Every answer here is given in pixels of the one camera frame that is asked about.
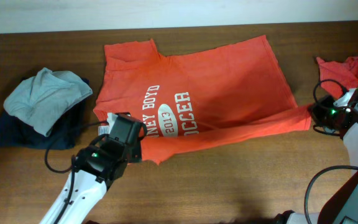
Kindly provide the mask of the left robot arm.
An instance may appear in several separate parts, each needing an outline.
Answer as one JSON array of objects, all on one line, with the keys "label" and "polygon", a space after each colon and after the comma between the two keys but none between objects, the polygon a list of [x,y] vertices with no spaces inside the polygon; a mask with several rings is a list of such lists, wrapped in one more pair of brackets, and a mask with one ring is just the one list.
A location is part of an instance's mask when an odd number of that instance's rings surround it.
[{"label": "left robot arm", "polygon": [[128,164],[142,161],[140,142],[146,125],[129,113],[108,113],[105,133],[71,157],[69,173],[57,199],[41,223],[82,223]]}]

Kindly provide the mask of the orange soccer t-shirt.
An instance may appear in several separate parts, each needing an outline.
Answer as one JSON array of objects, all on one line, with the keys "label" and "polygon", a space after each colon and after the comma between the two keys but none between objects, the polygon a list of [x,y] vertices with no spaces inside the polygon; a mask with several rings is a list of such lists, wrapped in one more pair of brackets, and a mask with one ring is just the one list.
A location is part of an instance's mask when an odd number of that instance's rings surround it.
[{"label": "orange soccer t-shirt", "polygon": [[141,120],[145,161],[310,128],[264,35],[187,55],[164,56],[153,40],[106,45],[104,53],[94,113]]}]

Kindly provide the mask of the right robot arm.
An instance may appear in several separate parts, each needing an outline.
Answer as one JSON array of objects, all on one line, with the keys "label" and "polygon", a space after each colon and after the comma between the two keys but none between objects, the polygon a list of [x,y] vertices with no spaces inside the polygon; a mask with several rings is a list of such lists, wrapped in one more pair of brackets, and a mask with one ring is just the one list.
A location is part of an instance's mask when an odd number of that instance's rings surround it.
[{"label": "right robot arm", "polygon": [[[274,219],[278,224],[354,223],[358,224],[358,87],[341,86],[341,95],[326,95],[308,108],[314,120],[313,129],[321,134],[339,137],[349,155],[348,165],[327,167],[313,176],[304,196],[304,212],[288,210]],[[351,178],[324,204],[318,213],[310,213],[308,201],[311,188],[323,174],[334,170],[350,170]]]}]

